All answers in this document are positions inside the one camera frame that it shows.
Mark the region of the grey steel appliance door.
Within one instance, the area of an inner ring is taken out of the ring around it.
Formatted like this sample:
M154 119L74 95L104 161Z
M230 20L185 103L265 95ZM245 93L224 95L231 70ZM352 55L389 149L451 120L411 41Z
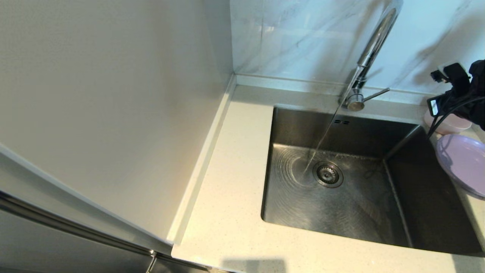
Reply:
M146 273L152 260L0 210L0 273Z

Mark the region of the white tall cabinet side panel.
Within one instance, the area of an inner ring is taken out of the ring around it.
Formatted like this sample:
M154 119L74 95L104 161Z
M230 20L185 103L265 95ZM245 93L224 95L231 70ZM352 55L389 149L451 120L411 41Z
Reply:
M229 0L0 0L0 153L173 244L232 74Z

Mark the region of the round metal drain strainer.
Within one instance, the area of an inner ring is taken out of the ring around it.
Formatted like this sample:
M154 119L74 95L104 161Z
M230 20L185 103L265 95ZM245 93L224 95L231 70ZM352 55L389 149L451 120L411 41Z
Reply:
M344 182L342 170L333 162L317 162L312 169L314 179L326 188L338 188Z

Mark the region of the stainless steel sink basin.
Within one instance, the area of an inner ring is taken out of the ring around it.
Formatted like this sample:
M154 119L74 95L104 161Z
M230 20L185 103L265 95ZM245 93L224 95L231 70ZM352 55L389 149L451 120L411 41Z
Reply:
M485 258L479 235L422 126L332 114L272 111L261 218L291 228ZM317 162L336 164L338 188L318 184Z

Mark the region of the running water stream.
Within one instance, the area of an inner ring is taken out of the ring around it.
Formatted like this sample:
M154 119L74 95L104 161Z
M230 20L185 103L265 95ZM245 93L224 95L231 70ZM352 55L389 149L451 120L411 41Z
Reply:
M337 108L334 111L334 113L332 115L332 118L331 118L329 124L326 126L326 128L324 130L324 133L321 136L319 142L317 143L315 149L311 151L310 157L308 158L308 161L307 161L307 165L305 166L305 169L304 169L304 173L307 173L307 171L308 171L308 169L310 167L310 164L312 163L312 161L313 161L313 159L315 157L315 154L316 154L317 150L319 149L319 147L322 144L322 142L325 140L326 135L328 134L328 132L329 132L329 130L330 130L330 128L331 128L331 126L332 126L332 124L334 122L335 117L337 116L338 112L340 111L341 107L343 106L343 104L344 104L344 102L345 102L348 94L352 90L353 85L357 81L357 78L358 78L360 72L362 71L362 69L363 69L362 66L357 65L357 67L356 67L355 71L353 72L353 75L352 75L352 77L350 79L349 84L345 88L344 92L339 96Z

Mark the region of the chrome door trim bar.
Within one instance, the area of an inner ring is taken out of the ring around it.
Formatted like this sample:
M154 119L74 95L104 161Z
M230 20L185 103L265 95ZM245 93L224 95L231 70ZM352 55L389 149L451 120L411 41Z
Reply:
M47 212L44 209L40 209L36 206L28 204L3 191L0 191L0 209L23 219L45 225L46 227L125 251L134 252L145 256L156 256L158 254L155 250L129 243L114 236L99 232L95 229L80 225L74 221L70 221L53 213Z

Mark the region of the pink bowl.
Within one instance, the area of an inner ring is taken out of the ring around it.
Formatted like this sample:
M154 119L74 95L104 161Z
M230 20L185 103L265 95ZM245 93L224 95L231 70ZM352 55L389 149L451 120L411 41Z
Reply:
M429 127L431 126L434 117L430 115L429 110L425 111L423 115L423 120ZM447 118L440 124L440 126L438 126L435 132L442 135L458 134L470 128L471 126L472 122L460 118L459 116L456 116L452 113L447 116Z

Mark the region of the purple plate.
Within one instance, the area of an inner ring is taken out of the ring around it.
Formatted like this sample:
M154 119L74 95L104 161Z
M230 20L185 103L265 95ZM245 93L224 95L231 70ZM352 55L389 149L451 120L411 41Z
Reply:
M465 135L444 135L435 146L444 169L469 194L485 200L485 144Z

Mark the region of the chrome kitchen faucet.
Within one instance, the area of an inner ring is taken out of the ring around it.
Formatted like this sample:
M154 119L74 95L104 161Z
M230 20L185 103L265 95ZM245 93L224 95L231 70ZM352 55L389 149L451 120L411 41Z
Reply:
M362 93L371 65L376 60L378 53L398 19L403 3L404 0L390 0L390 3L383 11L377 26L357 61L357 67L351 74L350 82L339 96L338 110L343 107L349 111L361 111L365 107L365 102L390 91L390 88L385 88L366 98Z

